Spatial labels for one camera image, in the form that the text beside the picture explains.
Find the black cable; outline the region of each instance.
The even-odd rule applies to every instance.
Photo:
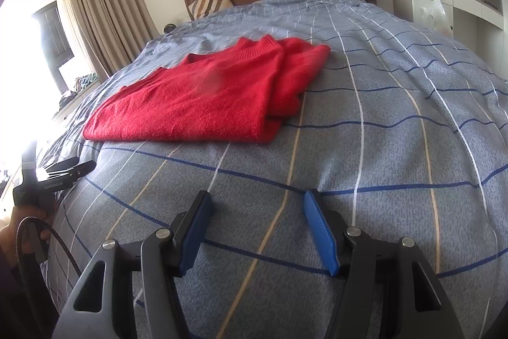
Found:
[[[44,220],[38,219],[37,217],[25,217],[21,221],[21,223],[18,226],[18,230],[16,231],[16,258],[18,259],[19,274],[21,276],[23,288],[24,288],[26,297],[28,299],[34,319],[37,323],[37,326],[39,327],[39,330],[41,331],[41,334],[44,336],[44,333],[43,333],[43,332],[45,332],[44,323],[42,322],[41,317],[39,315],[39,311],[36,306],[35,298],[32,295],[32,291],[30,289],[30,284],[28,282],[28,275],[26,274],[26,268],[23,265],[22,260],[21,260],[21,258],[23,256],[23,251],[22,251],[22,247],[21,247],[23,231],[24,231],[26,224],[28,224],[29,222],[35,223],[36,225],[40,224],[45,229],[49,230],[51,232],[51,234],[55,237],[55,239],[57,239],[60,246],[62,246],[62,249],[64,250],[67,257],[69,258],[70,262],[72,263],[72,266],[74,267],[74,270],[76,271],[78,276],[81,276],[81,270],[79,269],[78,264],[74,260],[74,257],[72,257],[72,254],[70,253],[69,249],[67,248],[67,245],[65,245],[64,241],[62,240],[60,235],[57,233],[57,231],[55,229],[53,229],[53,227],[51,227]]]

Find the blue gripper pad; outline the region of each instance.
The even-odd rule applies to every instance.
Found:
[[[337,241],[333,237],[323,212],[311,191],[306,192],[303,196],[303,211],[324,267],[332,276],[336,276],[340,269],[337,257]]]
[[[182,275],[185,275],[187,270],[194,266],[197,251],[199,250],[201,241],[205,237],[206,228],[208,227],[208,222],[210,221],[210,216],[212,215],[212,197],[210,196],[210,193],[204,193],[206,194],[202,197],[199,207],[194,205],[194,203],[199,202],[199,200],[196,199],[187,212],[192,213],[192,211],[197,207],[194,219],[192,220],[189,229],[182,240],[181,260],[178,266]]]

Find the metal screw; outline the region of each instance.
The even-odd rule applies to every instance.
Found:
[[[102,243],[102,248],[109,250],[109,249],[115,247],[115,244],[116,244],[116,240],[107,239],[107,240],[104,240],[104,242]]]
[[[415,240],[411,239],[410,237],[403,237],[402,245],[404,247],[413,247],[415,245]]]
[[[169,229],[158,229],[156,231],[157,239],[167,239],[169,236],[171,236],[171,230]]]
[[[349,234],[351,237],[358,237],[360,234],[362,234],[362,231],[355,226],[351,226],[347,228],[347,234]]]

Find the small object on nightstand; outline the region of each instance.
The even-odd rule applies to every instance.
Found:
[[[174,31],[175,29],[176,29],[175,24],[168,24],[168,25],[164,26],[164,33],[170,33],[172,31]]]

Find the blue plaid duvet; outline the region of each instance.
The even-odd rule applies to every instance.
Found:
[[[87,117],[123,85],[240,36],[298,37],[332,49],[269,145],[90,142]],[[194,268],[177,280],[196,338],[322,338],[342,281],[323,269],[302,208],[308,188],[372,237],[416,240],[468,338],[508,298],[508,85],[453,39],[364,0],[265,0],[220,11],[148,43],[69,117],[39,157],[96,169],[61,194],[55,229],[84,268],[101,242],[144,239],[199,189],[214,215]],[[77,275],[51,245],[61,309]],[[140,278],[133,297],[149,337]],[[373,328],[379,321],[374,307]]]

